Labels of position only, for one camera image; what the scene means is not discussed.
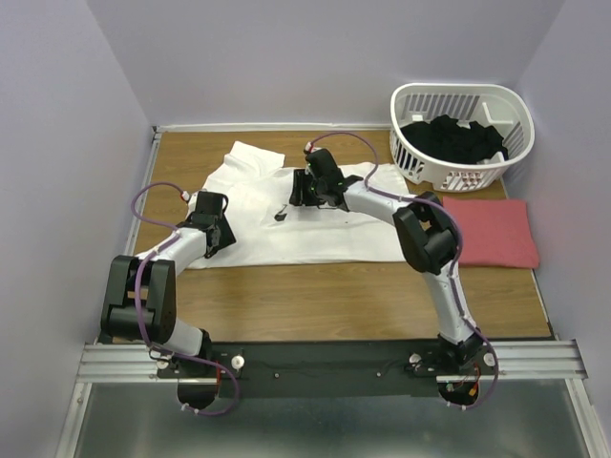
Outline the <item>white printed t-shirt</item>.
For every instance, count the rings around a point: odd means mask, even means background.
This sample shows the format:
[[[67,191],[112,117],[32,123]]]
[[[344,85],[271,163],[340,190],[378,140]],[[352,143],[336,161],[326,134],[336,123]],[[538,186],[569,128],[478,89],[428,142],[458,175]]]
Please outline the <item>white printed t-shirt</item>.
[[[357,213],[289,204],[293,168],[284,155],[235,142],[203,184],[227,195],[236,243],[193,269],[335,262],[401,262],[394,228]]]

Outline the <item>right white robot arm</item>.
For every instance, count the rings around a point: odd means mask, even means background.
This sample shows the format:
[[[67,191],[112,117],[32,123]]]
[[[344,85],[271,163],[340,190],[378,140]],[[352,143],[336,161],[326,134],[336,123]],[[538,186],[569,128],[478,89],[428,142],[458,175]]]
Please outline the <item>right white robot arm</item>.
[[[452,374],[471,366],[485,341],[467,305],[457,261],[462,238],[436,194],[415,198],[375,190],[364,177],[346,176],[327,149],[305,152],[293,174],[292,206],[327,205],[391,225],[407,264],[423,275],[438,322],[435,362]]]

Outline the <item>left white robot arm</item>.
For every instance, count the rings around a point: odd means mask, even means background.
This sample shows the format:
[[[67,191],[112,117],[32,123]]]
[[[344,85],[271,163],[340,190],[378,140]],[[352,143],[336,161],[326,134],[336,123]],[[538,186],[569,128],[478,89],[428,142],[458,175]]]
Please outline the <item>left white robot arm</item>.
[[[179,366],[192,377],[210,369],[209,333],[178,318],[177,278],[194,261],[236,243],[225,214],[228,203],[224,194],[199,191],[195,209],[170,237],[135,256],[112,260],[100,320],[104,334],[179,354]]]

